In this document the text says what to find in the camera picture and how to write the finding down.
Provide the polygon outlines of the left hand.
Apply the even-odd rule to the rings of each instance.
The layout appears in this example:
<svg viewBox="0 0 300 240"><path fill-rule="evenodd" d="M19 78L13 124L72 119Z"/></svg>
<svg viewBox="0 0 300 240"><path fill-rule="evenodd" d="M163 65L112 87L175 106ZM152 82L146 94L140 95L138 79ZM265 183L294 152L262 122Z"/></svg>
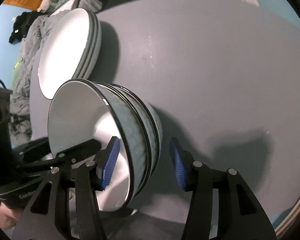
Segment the left hand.
<svg viewBox="0 0 300 240"><path fill-rule="evenodd" d="M4 203L0 204L0 228L5 232L13 228L23 213L22 208L10 209Z"/></svg>

